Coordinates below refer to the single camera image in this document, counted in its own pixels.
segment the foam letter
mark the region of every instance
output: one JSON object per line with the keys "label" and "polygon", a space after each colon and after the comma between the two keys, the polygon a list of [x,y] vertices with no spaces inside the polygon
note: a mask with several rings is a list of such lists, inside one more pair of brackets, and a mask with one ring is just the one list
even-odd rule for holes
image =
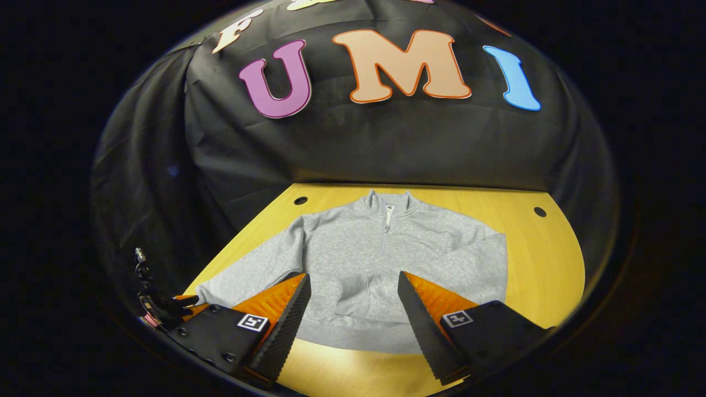
{"label": "foam letter", "polygon": [[301,10],[302,8],[311,7],[314,4],[328,3],[329,1],[336,1],[336,0],[292,0],[292,3],[287,6],[287,10],[289,10],[289,11]]}
{"label": "foam letter", "polygon": [[216,48],[213,49],[213,51],[211,51],[211,54],[219,52],[221,49],[228,47],[230,43],[234,42],[235,40],[238,40],[238,37],[240,37],[240,33],[238,32],[242,32],[243,30],[247,29],[248,26],[250,26],[250,22],[252,22],[253,18],[262,13],[263,10],[254,11],[246,17],[236,21],[229,27],[225,28],[221,32],[221,38],[220,40],[218,40],[218,45],[216,46]]}
{"label": "foam letter", "polygon": [[390,87],[383,85],[378,67],[405,94],[417,90],[421,70],[426,67],[429,81],[424,92],[431,97],[468,98],[471,88],[463,83],[451,43],[453,37],[432,30],[412,34],[407,51],[402,51],[375,30],[353,30],[334,36],[333,42],[343,45],[353,63],[358,87],[351,93],[356,103],[379,102],[392,96]]}
{"label": "foam letter", "polygon": [[508,84],[508,90],[503,94],[505,101],[521,109],[540,110],[542,106],[539,104],[539,101],[534,98],[530,84],[527,82],[525,72],[520,68],[520,64],[522,63],[520,58],[517,58],[514,54],[503,49],[489,45],[483,46],[483,49],[495,58],[498,65],[500,65],[500,69],[503,71],[505,82]]}
{"label": "foam letter", "polygon": [[493,28],[493,29],[499,31],[500,33],[504,34],[505,36],[512,37],[512,35],[511,35],[510,33],[504,31],[503,29],[500,29],[500,27],[497,26],[497,25],[495,25],[494,23],[490,23],[490,22],[488,22],[487,20],[484,20],[483,18],[481,18],[481,17],[479,17],[479,16],[478,16],[478,19],[479,19],[479,20],[482,20],[483,23],[485,23],[486,25],[490,26],[491,28]]}
{"label": "foam letter", "polygon": [[270,88],[263,73],[267,64],[264,59],[254,61],[240,72],[239,77],[245,81],[255,108],[263,116],[271,119],[292,116],[309,103],[311,80],[304,65],[304,58],[301,56],[301,49],[305,45],[304,40],[297,40],[281,46],[273,53],[274,58],[284,62],[289,83],[292,86],[292,91],[286,98],[277,99],[270,94]]}

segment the orange letter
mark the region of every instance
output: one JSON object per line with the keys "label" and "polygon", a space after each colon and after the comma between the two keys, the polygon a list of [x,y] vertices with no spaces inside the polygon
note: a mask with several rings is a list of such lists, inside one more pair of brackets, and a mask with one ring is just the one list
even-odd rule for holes
{"label": "orange letter", "polygon": [[429,81],[424,92],[430,97],[468,98],[471,88],[463,83],[456,57],[451,49],[453,37],[433,30],[418,30],[412,34],[407,51],[402,51],[375,30],[353,30],[333,38],[348,49],[358,88],[351,93],[357,103],[379,102],[392,96],[390,87],[383,85],[378,67],[385,72],[405,95],[417,90],[421,70],[426,66]]}

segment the black fabric backdrop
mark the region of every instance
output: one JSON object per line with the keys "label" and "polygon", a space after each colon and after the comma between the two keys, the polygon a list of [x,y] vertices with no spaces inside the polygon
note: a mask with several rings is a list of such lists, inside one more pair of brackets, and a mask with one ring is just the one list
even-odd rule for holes
{"label": "black fabric backdrop", "polygon": [[[599,123],[555,63],[515,33],[507,37],[444,0],[347,0],[295,12],[287,4],[264,5],[217,54],[211,50],[219,30],[210,27],[200,45],[161,57],[104,129],[91,186],[96,237],[102,263],[136,314],[135,247],[148,255],[161,285],[179,293],[292,182],[547,191],[578,237],[590,280],[614,238],[618,187]],[[350,57],[331,38],[355,29],[374,29],[403,49],[415,30],[451,35],[472,97],[432,98],[421,89],[407,97],[381,73],[393,97],[353,103]],[[300,39],[312,99],[292,117],[268,119],[238,73]],[[539,112],[503,99],[505,79],[483,45],[522,60]],[[271,61],[265,73],[272,94],[285,96],[284,68]]]}
{"label": "black fabric backdrop", "polygon": [[[6,247],[21,254],[9,259],[9,394],[216,395],[200,374],[153,357],[104,310],[113,292],[100,277],[88,180],[105,120],[135,76],[233,4],[19,5],[6,51]],[[679,0],[472,6],[574,78],[606,130],[617,131],[606,139],[641,214],[621,250],[625,273],[591,321],[555,355],[473,395],[697,395],[704,141],[695,128],[702,112],[689,106],[699,70],[689,54],[698,13]]]}

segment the blue letter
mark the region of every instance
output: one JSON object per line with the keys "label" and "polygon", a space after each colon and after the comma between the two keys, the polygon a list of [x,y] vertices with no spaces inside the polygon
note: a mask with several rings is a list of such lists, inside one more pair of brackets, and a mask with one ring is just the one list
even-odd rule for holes
{"label": "blue letter", "polygon": [[483,49],[493,57],[500,65],[500,69],[505,76],[505,82],[508,84],[508,90],[505,91],[503,97],[512,106],[522,109],[537,111],[542,108],[539,102],[534,98],[530,84],[527,82],[525,73],[520,68],[520,58],[505,50],[484,45]]}

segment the wooden table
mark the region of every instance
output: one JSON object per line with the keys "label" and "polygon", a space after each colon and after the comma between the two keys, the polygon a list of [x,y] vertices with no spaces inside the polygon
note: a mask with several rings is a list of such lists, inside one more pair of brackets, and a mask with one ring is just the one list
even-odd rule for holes
{"label": "wooden table", "polygon": [[[448,186],[293,184],[203,269],[184,294],[194,294],[198,284],[286,229],[298,216],[351,203],[370,189],[380,194],[409,189],[426,203],[472,216],[505,233],[505,303],[541,327],[559,325],[578,305],[585,282],[581,249],[547,193]],[[295,205],[302,196],[308,201]],[[546,216],[537,215],[536,207]],[[299,339],[277,381],[309,396],[426,396],[461,382],[441,386],[422,355],[343,350]]]}

